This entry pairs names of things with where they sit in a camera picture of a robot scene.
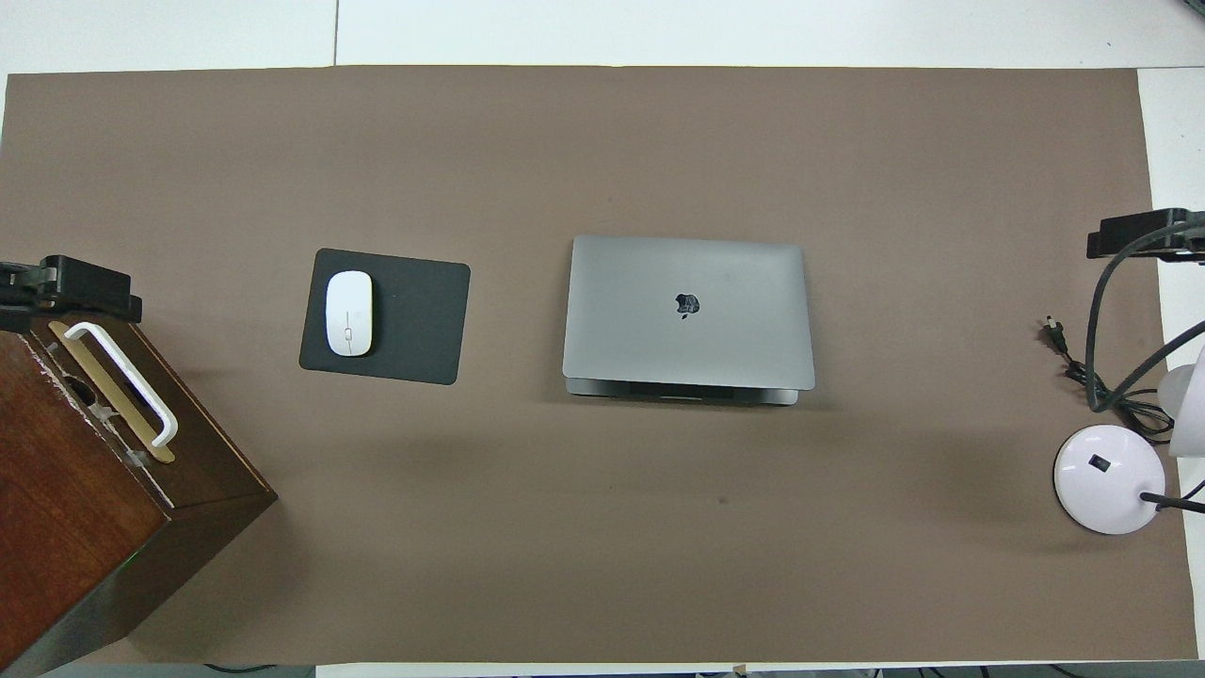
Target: black cord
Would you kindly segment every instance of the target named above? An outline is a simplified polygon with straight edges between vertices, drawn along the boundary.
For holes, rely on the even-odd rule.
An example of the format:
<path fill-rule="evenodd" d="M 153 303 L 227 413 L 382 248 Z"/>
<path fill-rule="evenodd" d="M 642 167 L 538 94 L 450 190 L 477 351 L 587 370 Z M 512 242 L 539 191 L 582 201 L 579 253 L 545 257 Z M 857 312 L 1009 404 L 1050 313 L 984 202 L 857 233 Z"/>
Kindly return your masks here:
<path fill-rule="evenodd" d="M 227 668 L 224 666 L 218 666 L 216 664 L 206 664 L 204 666 L 206 666 L 208 668 L 212 668 L 213 671 L 218 671 L 221 673 L 254 673 L 255 671 L 263 671 L 265 668 L 272 668 L 276 665 L 275 664 L 260 664 L 259 666 L 248 666 L 247 668 Z"/>
<path fill-rule="evenodd" d="M 1195 495 L 1197 493 L 1200 493 L 1201 490 L 1205 490 L 1205 481 L 1201 481 L 1200 483 L 1198 483 L 1195 488 L 1193 488 L 1192 490 L 1189 490 L 1189 493 L 1187 495 L 1185 495 L 1183 497 L 1180 497 L 1180 499 L 1181 500 L 1191 500 L 1191 499 L 1193 499 L 1193 495 Z"/>
<path fill-rule="evenodd" d="M 1203 223 L 1205 223 L 1205 216 L 1194 213 L 1186 220 L 1152 230 L 1151 232 L 1147 232 L 1146 235 L 1122 247 L 1121 250 L 1118 250 L 1117 254 L 1109 260 L 1109 264 L 1105 265 L 1105 270 L 1100 272 L 1100 278 L 1097 281 L 1097 289 L 1092 294 L 1092 308 L 1088 313 L 1088 338 L 1083 349 L 1083 362 L 1084 372 L 1088 375 L 1089 382 L 1095 382 L 1097 379 L 1097 324 L 1100 319 L 1100 301 L 1105 295 L 1105 284 L 1109 283 L 1109 278 L 1112 276 L 1113 270 L 1123 260 L 1125 260 L 1127 257 L 1151 242 L 1166 237 L 1168 235 L 1175 235 L 1177 232 L 1199 228 Z M 1138 366 L 1134 372 L 1129 375 L 1129 377 L 1123 379 L 1122 383 L 1117 385 L 1116 390 L 1104 399 L 1099 397 L 1095 389 L 1084 389 L 1088 395 L 1088 408 L 1094 413 L 1103 413 L 1111 409 L 1118 401 L 1125 397 L 1125 391 L 1128 389 L 1134 387 L 1134 384 L 1136 384 L 1138 381 L 1141 379 L 1147 372 L 1151 372 L 1151 369 L 1163 362 L 1163 360 L 1166 359 L 1172 352 L 1180 349 L 1201 334 L 1205 334 L 1205 320 L 1189 326 L 1185 331 L 1180 332 L 1178 336 L 1172 338 L 1171 342 L 1164 344 L 1162 349 L 1151 354 L 1151 358 L 1142 361 L 1142 365 Z"/>
<path fill-rule="evenodd" d="M 1070 671 L 1063 668 L 1062 666 L 1059 666 L 1057 664 L 1050 664 L 1047 666 L 1050 666 L 1054 671 L 1058 671 L 1063 676 L 1066 676 L 1066 678 L 1087 678 L 1086 676 L 1080 676 L 1078 673 L 1071 673 Z"/>
<path fill-rule="evenodd" d="M 1063 323 L 1051 316 L 1046 316 L 1046 324 L 1042 325 L 1042 331 L 1052 348 L 1066 361 L 1066 370 L 1063 371 L 1063 377 L 1088 390 L 1088 367 L 1072 359 L 1071 354 L 1068 353 L 1066 337 L 1063 335 Z M 1095 376 L 1093 390 L 1097 397 L 1101 400 L 1110 400 L 1116 394 L 1116 391 L 1105 385 L 1099 375 Z M 1170 435 L 1176 423 L 1159 406 L 1136 397 L 1147 394 L 1154 394 L 1154 389 L 1139 389 L 1123 394 L 1119 399 L 1116 399 L 1112 411 L 1127 429 L 1141 436 L 1147 443 L 1152 446 L 1166 446 L 1168 440 L 1159 437 Z"/>

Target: laptop lid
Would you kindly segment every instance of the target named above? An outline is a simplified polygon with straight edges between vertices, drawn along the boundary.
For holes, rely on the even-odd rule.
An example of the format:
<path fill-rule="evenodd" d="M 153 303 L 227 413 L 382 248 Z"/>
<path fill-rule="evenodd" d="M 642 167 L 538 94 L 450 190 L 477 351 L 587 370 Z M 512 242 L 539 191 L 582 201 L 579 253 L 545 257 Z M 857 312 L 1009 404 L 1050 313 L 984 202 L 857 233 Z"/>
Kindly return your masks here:
<path fill-rule="evenodd" d="M 569 381 L 815 388 L 803 250 L 577 236 L 563 372 Z"/>

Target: wooden box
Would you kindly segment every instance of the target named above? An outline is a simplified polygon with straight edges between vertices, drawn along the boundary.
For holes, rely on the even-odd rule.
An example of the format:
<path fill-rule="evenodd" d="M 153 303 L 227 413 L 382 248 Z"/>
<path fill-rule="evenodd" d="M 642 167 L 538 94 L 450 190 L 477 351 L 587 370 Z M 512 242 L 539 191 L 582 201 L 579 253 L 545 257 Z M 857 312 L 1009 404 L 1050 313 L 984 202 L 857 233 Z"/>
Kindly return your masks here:
<path fill-rule="evenodd" d="M 0 676 L 125 636 L 274 501 L 136 325 L 0 331 Z"/>

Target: computer mouse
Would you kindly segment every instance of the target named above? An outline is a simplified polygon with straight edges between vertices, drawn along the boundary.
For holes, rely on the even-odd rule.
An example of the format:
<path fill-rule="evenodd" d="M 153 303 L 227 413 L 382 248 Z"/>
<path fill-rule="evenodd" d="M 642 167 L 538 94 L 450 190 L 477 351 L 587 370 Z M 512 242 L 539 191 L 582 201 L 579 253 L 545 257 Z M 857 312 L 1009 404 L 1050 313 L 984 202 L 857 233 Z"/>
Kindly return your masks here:
<path fill-rule="evenodd" d="M 327 282 L 327 344 L 340 356 L 363 356 L 372 348 L 372 278 L 345 270 Z"/>

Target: mouse pad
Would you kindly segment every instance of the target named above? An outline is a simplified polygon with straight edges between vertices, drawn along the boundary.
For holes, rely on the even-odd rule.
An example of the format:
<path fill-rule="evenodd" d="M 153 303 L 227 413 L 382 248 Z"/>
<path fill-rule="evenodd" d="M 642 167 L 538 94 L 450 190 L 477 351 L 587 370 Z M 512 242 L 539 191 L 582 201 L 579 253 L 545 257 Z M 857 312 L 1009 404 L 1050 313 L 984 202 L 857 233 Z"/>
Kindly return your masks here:
<path fill-rule="evenodd" d="M 372 347 L 363 356 L 340 356 L 327 344 L 327 282 L 343 270 L 372 278 Z M 465 264 L 318 249 L 298 362 L 322 372 L 453 384 L 468 303 Z"/>

